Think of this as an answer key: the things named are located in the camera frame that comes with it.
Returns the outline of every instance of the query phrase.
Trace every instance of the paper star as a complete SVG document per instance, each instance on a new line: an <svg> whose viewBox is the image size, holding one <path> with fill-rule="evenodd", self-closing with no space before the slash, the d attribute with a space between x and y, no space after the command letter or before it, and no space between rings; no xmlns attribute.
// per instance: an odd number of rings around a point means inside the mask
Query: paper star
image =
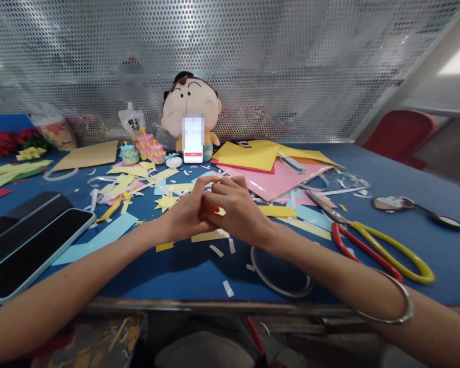
<svg viewBox="0 0 460 368"><path fill-rule="evenodd" d="M155 202L158 203L157 207L155 209L162 209L162 213L164 213L166 210L171 208L173 205L177 203L177 200L179 197L173 197L172 193L170 193L168 196L162 196L161 199L157 199Z"/></svg>

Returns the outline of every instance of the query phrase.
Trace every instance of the forearm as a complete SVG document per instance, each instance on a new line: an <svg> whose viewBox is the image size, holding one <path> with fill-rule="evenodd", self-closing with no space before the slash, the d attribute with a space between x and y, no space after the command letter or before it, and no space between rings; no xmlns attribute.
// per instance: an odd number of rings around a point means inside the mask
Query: forearm
<svg viewBox="0 0 460 368"><path fill-rule="evenodd" d="M59 331L114 276L157 245L155 229L153 222L141 225L0 307L0 361L22 356ZM147 233L150 239L144 239Z"/></svg>
<svg viewBox="0 0 460 368"><path fill-rule="evenodd" d="M312 279L329 288L354 310L395 319L405 313L405 300L385 276L347 257L309 241L276 224L267 248L292 262ZM386 339L429 366L460 366L460 315L408 289L414 317L391 326L366 320Z"/></svg>

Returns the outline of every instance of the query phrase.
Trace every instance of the smartphone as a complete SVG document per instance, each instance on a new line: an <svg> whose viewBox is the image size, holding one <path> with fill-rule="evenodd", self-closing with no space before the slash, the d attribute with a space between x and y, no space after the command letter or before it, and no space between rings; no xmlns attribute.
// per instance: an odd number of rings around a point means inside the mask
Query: smartphone
<svg viewBox="0 0 460 368"><path fill-rule="evenodd" d="M0 301L26 290L96 219L69 209L0 262Z"/></svg>
<svg viewBox="0 0 460 368"><path fill-rule="evenodd" d="M182 114L182 151L186 164L203 162L204 114Z"/></svg>

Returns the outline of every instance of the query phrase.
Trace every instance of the phone screen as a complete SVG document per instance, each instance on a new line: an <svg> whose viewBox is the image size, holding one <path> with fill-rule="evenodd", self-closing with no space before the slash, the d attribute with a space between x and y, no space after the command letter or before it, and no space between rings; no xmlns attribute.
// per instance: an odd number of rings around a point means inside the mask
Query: phone screen
<svg viewBox="0 0 460 368"><path fill-rule="evenodd" d="M1 262L0 298L13 293L91 218L90 212L67 210Z"/></svg>
<svg viewBox="0 0 460 368"><path fill-rule="evenodd" d="M182 150L184 162L200 164L203 162L204 114L182 114Z"/></svg>

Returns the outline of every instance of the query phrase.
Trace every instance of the perforated metal panel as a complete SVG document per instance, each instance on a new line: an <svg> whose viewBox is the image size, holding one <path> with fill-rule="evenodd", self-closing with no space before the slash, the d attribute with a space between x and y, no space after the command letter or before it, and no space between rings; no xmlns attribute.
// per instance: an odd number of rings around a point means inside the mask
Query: perforated metal panel
<svg viewBox="0 0 460 368"><path fill-rule="evenodd" d="M151 73L135 101L151 132L186 70L218 91L223 140L344 142L458 11L460 0L0 0L0 113L47 101L84 142L127 137L118 66L137 62Z"/></svg>

